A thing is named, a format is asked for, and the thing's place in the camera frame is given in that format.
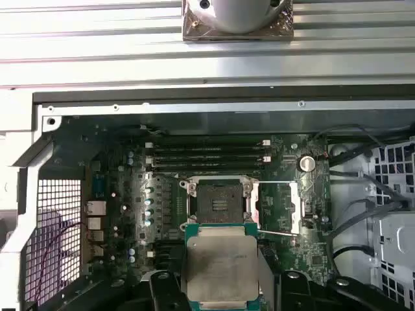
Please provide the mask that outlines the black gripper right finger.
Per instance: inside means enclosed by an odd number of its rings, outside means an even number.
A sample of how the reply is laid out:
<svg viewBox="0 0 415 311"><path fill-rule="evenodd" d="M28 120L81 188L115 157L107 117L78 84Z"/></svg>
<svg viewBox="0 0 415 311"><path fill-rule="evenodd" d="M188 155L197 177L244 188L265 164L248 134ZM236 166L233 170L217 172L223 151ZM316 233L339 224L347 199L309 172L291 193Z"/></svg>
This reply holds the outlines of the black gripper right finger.
<svg viewBox="0 0 415 311"><path fill-rule="evenodd" d="M401 310L379 290L350 277L334 277L322 286L287 270L273 275L272 286L262 292L268 310Z"/></svg>

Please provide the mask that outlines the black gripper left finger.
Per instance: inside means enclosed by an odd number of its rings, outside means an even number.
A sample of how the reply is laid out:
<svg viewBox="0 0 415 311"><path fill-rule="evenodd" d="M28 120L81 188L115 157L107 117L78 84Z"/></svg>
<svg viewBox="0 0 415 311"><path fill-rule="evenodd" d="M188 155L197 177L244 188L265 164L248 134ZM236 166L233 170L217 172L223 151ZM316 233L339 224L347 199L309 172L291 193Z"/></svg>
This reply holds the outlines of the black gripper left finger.
<svg viewBox="0 0 415 311"><path fill-rule="evenodd" d="M136 284L101 282L56 310L189 310L190 303L170 271L154 271Z"/></svg>

